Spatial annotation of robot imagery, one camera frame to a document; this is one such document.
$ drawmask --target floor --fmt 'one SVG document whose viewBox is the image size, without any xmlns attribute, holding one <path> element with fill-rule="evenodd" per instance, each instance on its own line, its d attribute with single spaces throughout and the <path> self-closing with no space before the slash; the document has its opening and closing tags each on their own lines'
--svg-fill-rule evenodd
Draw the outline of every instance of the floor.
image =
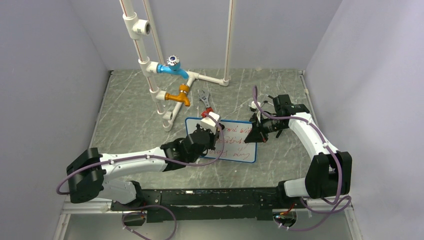
<svg viewBox="0 0 424 240">
<path fill-rule="evenodd" d="M 215 78 L 223 77 L 222 69 L 190 69 Z M 258 99 L 264 94 L 289 94 L 295 104 L 305 104 L 307 97 L 296 69 L 232 69 L 228 86 L 196 80 L 189 93 L 190 107 L 182 106 L 174 126 L 165 132 L 149 94 L 141 70 L 115 70 L 105 95 L 92 147 L 101 153 L 121 154 L 158 147 L 186 136 L 185 118 L 197 117 L 205 106 L 197 92 L 208 89 L 211 106 L 226 120 L 248 121 L 252 112 L 252 87 L 258 87 Z M 179 76 L 155 75 L 162 90 L 177 93 Z M 169 109 L 175 105 L 167 102 Z M 204 167 L 185 167 L 168 172 L 145 172 L 123 177 L 136 180 L 144 189 L 275 187 L 283 180 L 302 178 L 310 164 L 308 153 L 298 137 L 289 129 L 275 139 L 270 133 L 267 143 L 258 143 L 255 163 L 220 160 Z"/>
</svg>

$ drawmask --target robotic arm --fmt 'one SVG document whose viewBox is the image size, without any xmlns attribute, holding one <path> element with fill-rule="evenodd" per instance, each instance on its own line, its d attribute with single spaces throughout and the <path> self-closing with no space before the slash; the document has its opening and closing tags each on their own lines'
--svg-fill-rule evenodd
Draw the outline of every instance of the robotic arm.
<svg viewBox="0 0 424 240">
<path fill-rule="evenodd" d="M 276 135 L 276 138 L 278 138 L 284 129 L 290 128 L 299 137 L 311 159 L 306 177 L 278 183 L 277 189 L 280 196 L 283 199 L 292 197 L 319 199 L 336 196 L 340 175 L 337 170 L 336 161 L 327 147 L 335 153 L 341 165 L 342 181 L 340 194 L 348 194 L 352 171 L 351 155 L 347 151 L 339 151 L 322 135 L 321 131 L 316 127 L 308 108 L 304 104 L 292 104 L 287 94 L 268 97 L 272 99 L 275 113 L 266 113 L 273 117 L 280 117 L 280 119 L 264 118 L 258 106 L 253 101 L 250 106 L 250 110 L 254 112 L 250 118 L 252 131 L 248 134 L 244 142 L 265 143 L 268 140 L 269 133 L 278 132 Z M 268 101 L 264 101 L 262 104 L 258 103 L 258 105 L 262 107 L 261 105 L 267 103 Z"/>
<path fill-rule="evenodd" d="M 66 168 L 69 177 L 78 171 L 68 179 L 70 201 L 77 204 L 99 197 L 118 201 L 131 208 L 140 207 L 144 202 L 140 184 L 116 178 L 136 173 L 172 171 L 192 165 L 200 156 L 205 156 L 207 150 L 215 149 L 219 137 L 217 123 L 220 120 L 218 114 L 210 112 L 187 137 L 147 151 L 99 154 L 97 148 L 87 149 Z"/>
</svg>

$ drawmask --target blue faucet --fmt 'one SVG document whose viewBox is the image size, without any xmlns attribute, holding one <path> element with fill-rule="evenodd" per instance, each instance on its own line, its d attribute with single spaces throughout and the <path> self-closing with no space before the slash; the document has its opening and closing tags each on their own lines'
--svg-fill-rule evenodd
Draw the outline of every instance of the blue faucet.
<svg viewBox="0 0 424 240">
<path fill-rule="evenodd" d="M 164 66 L 162 64 L 157 65 L 158 74 L 167 73 L 172 75 L 180 75 L 183 79 L 189 78 L 189 74 L 180 68 L 181 63 L 180 59 L 177 56 L 171 55 L 166 60 L 166 63 L 168 64 L 168 66 Z"/>
</svg>

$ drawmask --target blue whiteboard frame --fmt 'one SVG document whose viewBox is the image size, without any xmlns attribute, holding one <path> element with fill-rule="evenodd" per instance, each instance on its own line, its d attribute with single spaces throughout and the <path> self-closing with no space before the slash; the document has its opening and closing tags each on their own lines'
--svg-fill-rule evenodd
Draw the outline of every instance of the blue whiteboard frame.
<svg viewBox="0 0 424 240">
<path fill-rule="evenodd" d="M 201 120 L 202 117 L 193 117 L 193 116 L 189 116 L 185 119 L 184 123 L 185 123 L 185 133 L 187 135 L 189 135 L 189 130 L 187 129 L 187 120 L 188 119 L 194 119 L 194 120 Z M 252 124 L 252 122 L 250 121 L 237 121 L 237 120 L 221 120 L 221 122 L 228 122 L 228 123 L 241 123 L 241 124 Z M 253 164 L 256 163 L 256 156 L 257 156 L 257 152 L 258 152 L 258 143 L 255 142 L 254 143 L 254 161 L 252 162 L 248 162 L 248 161 L 238 161 L 238 160 L 233 160 L 233 159 L 225 159 L 225 158 L 219 158 L 220 160 L 226 160 L 226 161 L 233 161 L 233 162 L 239 162 L 239 163 L 245 163 L 245 164 Z M 214 159 L 214 157 L 210 157 L 210 156 L 201 156 L 201 158 L 203 159 Z"/>
</svg>

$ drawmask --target red tool handle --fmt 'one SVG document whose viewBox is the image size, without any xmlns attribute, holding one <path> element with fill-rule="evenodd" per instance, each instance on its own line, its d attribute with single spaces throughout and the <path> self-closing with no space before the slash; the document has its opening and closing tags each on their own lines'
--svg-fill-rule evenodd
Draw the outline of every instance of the red tool handle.
<svg viewBox="0 0 424 240">
<path fill-rule="evenodd" d="M 206 111 L 204 111 L 204 112 L 201 113 L 202 118 L 206 117 L 205 114 L 208 114 L 208 113 L 213 112 L 213 111 L 214 110 L 212 109 L 212 107 L 206 108 Z"/>
</svg>

